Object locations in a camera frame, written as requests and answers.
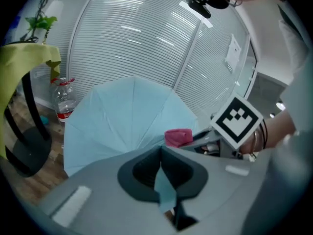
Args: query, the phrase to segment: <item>water bottle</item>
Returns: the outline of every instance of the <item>water bottle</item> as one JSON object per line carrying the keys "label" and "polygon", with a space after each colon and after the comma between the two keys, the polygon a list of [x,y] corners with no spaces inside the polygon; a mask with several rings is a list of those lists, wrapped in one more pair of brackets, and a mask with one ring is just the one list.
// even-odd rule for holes
{"label": "water bottle", "polygon": [[55,89],[52,93],[52,104],[62,126],[64,126],[66,119],[71,115],[77,105],[76,93],[71,86],[74,80],[75,79],[72,78],[67,81],[67,79],[63,77],[51,81],[51,83],[55,85]]}

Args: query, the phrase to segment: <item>light blue umbrella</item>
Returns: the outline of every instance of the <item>light blue umbrella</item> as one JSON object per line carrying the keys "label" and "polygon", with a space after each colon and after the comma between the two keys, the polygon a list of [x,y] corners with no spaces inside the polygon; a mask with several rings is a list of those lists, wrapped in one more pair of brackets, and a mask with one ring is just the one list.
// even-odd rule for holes
{"label": "light blue umbrella", "polygon": [[164,143],[164,132],[197,117],[173,89],[139,77],[93,87],[67,119],[64,170],[73,175],[97,160]]}

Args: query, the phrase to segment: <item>wooden floor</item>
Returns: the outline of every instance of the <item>wooden floor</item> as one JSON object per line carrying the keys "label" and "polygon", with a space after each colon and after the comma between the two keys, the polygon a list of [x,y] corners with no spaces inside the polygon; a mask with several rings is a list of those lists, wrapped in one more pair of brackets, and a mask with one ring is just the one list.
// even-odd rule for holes
{"label": "wooden floor", "polygon": [[[37,205],[39,201],[54,187],[62,183],[67,175],[63,168],[63,136],[64,129],[59,124],[55,112],[49,108],[37,105],[39,114],[49,119],[47,128],[51,132],[52,147],[49,157],[43,168],[36,175],[23,178],[14,167],[4,158],[0,157],[0,167],[9,183],[23,199]],[[9,105],[11,114],[23,132],[34,126],[28,107],[23,97],[13,98]],[[4,123],[4,141],[9,150],[13,150],[16,137],[7,122]]]}

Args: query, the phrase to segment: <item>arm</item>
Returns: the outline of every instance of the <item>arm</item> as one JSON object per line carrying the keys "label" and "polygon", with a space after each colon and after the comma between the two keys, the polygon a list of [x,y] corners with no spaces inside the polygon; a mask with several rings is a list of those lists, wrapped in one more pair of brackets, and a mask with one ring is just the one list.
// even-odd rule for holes
{"label": "arm", "polygon": [[[292,119],[284,110],[276,115],[274,118],[265,121],[268,128],[268,142],[266,148],[275,147],[277,143],[282,140],[286,135],[293,134],[295,131]],[[242,154],[251,153],[254,146],[254,134],[240,147]],[[254,151],[261,151],[263,149],[263,137],[260,128],[257,129],[257,144]]]}

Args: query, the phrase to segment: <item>black camera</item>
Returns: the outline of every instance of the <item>black camera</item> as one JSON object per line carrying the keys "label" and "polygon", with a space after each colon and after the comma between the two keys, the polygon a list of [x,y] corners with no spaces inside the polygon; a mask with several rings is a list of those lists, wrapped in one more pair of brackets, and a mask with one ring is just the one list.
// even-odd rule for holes
{"label": "black camera", "polygon": [[210,18],[211,13],[209,10],[205,7],[205,2],[202,0],[186,0],[187,4],[190,8],[197,11],[199,14],[204,16],[205,18]]}

